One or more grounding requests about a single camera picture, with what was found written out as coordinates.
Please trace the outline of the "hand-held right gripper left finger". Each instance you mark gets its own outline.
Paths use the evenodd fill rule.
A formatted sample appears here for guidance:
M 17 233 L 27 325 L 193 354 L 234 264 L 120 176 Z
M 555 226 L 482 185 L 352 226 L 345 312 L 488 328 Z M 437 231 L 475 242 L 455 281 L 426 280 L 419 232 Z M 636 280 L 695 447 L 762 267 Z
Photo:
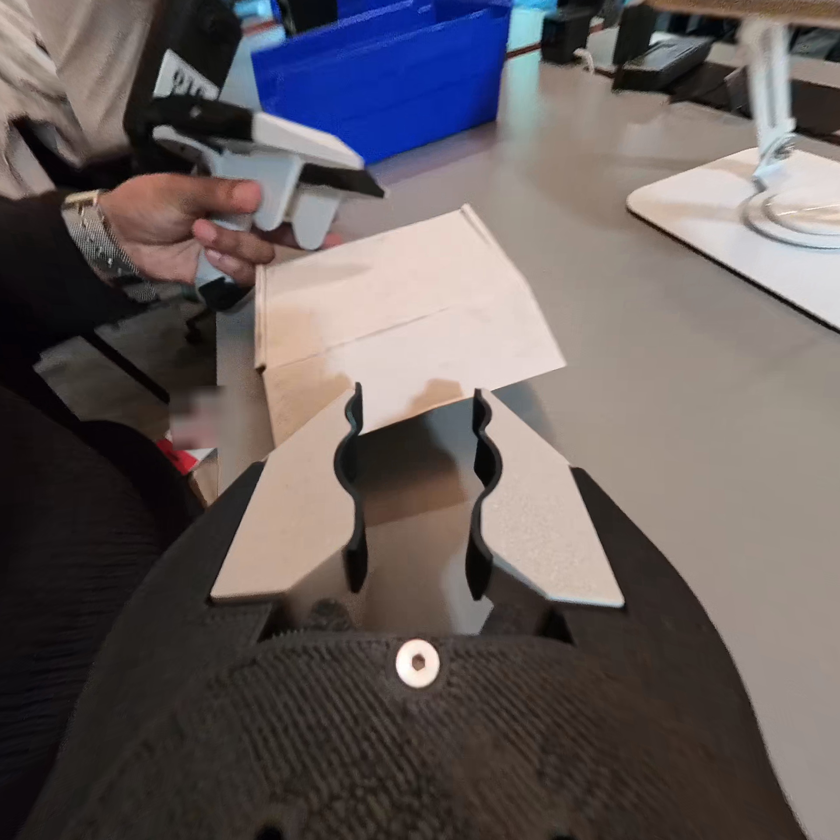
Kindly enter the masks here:
M 363 423 L 356 383 L 267 457 L 211 603 L 277 605 L 289 622 L 301 623 L 314 606 L 331 601 L 361 621 L 369 571 L 355 485 Z

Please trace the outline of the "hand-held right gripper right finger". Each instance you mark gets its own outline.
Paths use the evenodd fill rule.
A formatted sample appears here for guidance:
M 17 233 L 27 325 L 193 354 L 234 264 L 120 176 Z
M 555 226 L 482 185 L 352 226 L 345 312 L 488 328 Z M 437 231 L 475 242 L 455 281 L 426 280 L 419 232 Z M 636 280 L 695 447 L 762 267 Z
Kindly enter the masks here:
M 487 389 L 475 390 L 471 427 L 481 484 L 465 554 L 472 599 L 623 609 L 568 460 Z

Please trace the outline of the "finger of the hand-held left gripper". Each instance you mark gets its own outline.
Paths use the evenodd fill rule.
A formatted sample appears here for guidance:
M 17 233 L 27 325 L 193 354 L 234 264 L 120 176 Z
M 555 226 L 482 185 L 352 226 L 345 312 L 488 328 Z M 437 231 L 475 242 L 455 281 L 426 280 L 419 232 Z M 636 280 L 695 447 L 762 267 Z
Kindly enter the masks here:
M 255 226 L 275 230 L 288 223 L 293 230 L 330 230 L 342 202 L 340 189 L 302 185 L 303 168 L 364 172 L 364 158 L 330 133 L 264 112 L 253 118 L 253 141 L 267 157 L 253 176 L 262 196 Z
M 365 168 L 304 164 L 291 199 L 291 232 L 307 251 L 320 249 L 342 202 L 354 196 L 382 199 L 385 190 Z

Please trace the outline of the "white cardboard box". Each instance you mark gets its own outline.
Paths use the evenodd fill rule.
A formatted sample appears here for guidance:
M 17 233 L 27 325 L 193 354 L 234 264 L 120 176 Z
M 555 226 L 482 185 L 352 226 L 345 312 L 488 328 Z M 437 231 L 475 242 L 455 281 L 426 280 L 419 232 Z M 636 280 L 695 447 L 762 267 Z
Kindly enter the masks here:
M 469 205 L 257 280 L 274 445 L 358 383 L 367 433 L 565 365 L 527 279 Z

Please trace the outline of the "person's left forearm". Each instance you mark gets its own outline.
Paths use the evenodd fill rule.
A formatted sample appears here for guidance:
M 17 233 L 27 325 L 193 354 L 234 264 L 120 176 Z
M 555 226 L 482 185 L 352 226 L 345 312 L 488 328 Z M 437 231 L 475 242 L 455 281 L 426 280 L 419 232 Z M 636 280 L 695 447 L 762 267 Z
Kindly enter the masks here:
M 60 208 L 66 191 L 1 200 L 2 371 L 144 306 L 110 287 L 72 241 Z

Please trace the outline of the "grey desk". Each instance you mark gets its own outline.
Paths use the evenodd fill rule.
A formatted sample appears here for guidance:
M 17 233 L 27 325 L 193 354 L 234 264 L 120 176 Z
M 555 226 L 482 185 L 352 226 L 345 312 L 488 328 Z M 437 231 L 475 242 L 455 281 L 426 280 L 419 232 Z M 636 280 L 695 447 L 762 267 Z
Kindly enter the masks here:
M 676 567 L 736 661 L 811 838 L 838 838 L 838 334 L 632 217 L 627 195 L 742 151 L 725 112 L 611 93 L 539 55 L 498 121 L 376 168 L 347 239 L 468 203 L 567 365 L 500 390 Z

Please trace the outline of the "person's left hand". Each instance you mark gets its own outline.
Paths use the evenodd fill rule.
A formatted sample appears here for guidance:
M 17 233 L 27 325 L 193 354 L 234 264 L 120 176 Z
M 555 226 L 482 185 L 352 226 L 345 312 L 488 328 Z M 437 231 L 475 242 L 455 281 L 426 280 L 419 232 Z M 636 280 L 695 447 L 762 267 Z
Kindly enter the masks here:
M 260 202 L 256 182 L 180 174 L 140 175 L 98 200 L 112 237 L 143 277 L 193 283 L 205 256 L 244 287 L 275 259 L 275 246 L 214 219 L 253 214 Z

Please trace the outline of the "blue plastic bin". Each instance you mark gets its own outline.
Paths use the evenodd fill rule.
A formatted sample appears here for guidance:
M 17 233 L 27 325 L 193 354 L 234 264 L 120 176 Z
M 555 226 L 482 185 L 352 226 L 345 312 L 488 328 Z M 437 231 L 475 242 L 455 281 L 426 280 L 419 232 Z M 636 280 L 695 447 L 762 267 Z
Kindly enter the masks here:
M 336 2 L 334 22 L 252 53 L 262 109 L 366 164 L 497 118 L 512 2 Z

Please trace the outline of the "beige striped cloth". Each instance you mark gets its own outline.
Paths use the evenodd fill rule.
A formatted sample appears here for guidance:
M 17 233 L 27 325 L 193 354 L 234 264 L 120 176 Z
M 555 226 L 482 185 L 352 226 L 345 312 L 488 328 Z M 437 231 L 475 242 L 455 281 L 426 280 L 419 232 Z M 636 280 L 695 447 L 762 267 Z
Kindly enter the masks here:
M 123 116 L 159 2 L 1 2 L 1 190 L 50 191 L 19 123 L 82 166 L 127 153 Z

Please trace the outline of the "red white packet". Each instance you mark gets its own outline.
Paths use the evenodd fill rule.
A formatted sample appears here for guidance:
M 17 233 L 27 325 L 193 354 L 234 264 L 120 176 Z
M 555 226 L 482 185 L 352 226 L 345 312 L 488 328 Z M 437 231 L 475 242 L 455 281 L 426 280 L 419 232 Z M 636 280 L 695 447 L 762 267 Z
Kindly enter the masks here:
M 180 449 L 168 437 L 155 441 L 155 445 L 182 476 L 191 475 L 205 461 L 215 456 L 215 448 Z

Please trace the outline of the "silver wristwatch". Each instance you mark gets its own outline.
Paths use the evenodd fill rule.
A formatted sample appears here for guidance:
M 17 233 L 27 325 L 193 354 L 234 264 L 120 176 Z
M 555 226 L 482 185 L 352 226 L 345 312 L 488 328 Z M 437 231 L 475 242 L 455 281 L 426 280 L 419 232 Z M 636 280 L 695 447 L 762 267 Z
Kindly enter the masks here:
M 104 190 L 75 192 L 67 195 L 60 213 L 67 232 L 89 267 L 101 279 L 112 284 L 140 280 L 139 268 L 113 236 L 101 200 Z

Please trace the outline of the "person's black clothing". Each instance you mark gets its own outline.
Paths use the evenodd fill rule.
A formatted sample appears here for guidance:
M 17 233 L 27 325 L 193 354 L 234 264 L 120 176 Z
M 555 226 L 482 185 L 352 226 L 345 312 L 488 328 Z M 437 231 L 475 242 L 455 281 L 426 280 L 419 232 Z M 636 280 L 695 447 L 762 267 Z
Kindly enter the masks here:
M 2 388 L 1 832 L 49 774 L 95 657 L 203 506 L 157 445 Z

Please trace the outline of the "black chair base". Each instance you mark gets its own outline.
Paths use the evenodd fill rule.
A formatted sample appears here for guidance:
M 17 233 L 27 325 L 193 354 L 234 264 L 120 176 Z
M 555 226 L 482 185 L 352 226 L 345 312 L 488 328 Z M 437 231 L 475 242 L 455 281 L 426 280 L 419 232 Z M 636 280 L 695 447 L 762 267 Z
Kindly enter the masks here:
M 204 342 L 201 324 L 204 321 L 208 321 L 212 314 L 210 308 L 202 307 L 200 311 L 185 320 L 184 341 L 187 344 L 198 346 Z M 80 338 L 100 353 L 106 360 L 111 362 L 111 364 L 115 365 L 122 373 L 125 373 L 135 381 L 137 385 L 140 385 L 145 391 L 150 393 L 157 401 L 165 406 L 170 405 L 170 393 L 159 382 L 147 375 L 141 368 L 103 339 L 95 330 L 81 333 Z

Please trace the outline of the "black electronic device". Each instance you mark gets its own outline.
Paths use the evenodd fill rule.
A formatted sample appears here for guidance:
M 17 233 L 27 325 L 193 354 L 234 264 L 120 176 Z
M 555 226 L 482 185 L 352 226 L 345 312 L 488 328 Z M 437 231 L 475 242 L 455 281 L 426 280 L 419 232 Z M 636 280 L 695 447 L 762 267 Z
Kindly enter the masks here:
M 653 41 L 657 20 L 657 10 L 646 3 L 624 7 L 612 53 L 613 91 L 667 91 L 706 62 L 713 38 L 666 35 Z

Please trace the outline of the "white display stand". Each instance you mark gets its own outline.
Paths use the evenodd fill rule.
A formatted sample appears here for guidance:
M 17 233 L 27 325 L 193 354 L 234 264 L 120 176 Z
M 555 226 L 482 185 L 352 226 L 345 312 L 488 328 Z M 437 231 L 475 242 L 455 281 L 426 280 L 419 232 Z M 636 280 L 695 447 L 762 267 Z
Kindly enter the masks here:
M 757 147 L 636 189 L 626 208 L 837 331 L 839 163 L 795 149 L 791 24 L 739 19 Z

